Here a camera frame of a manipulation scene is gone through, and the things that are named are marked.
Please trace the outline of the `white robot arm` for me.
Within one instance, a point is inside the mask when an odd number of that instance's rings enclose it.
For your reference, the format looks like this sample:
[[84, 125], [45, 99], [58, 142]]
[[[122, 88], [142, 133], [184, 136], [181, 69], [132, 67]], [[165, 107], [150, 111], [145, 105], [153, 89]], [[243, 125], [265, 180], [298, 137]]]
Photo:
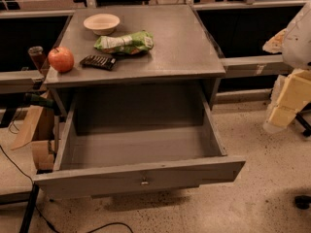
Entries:
[[311, 3], [307, 2], [288, 26], [262, 47], [270, 53], [282, 53], [283, 62], [294, 70], [279, 76], [271, 94], [263, 125], [269, 133], [285, 129], [311, 102]]

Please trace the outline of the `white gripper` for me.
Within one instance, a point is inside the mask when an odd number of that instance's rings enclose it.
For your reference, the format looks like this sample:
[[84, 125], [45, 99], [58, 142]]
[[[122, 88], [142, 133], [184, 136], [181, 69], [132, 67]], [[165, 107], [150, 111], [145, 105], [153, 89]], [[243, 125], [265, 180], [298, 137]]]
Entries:
[[[286, 29], [282, 29], [265, 42], [262, 49], [269, 53], [280, 53]], [[279, 76], [274, 83], [270, 104], [267, 107], [263, 129], [277, 133], [287, 128], [300, 112], [311, 102], [311, 71], [297, 69], [287, 77]]]

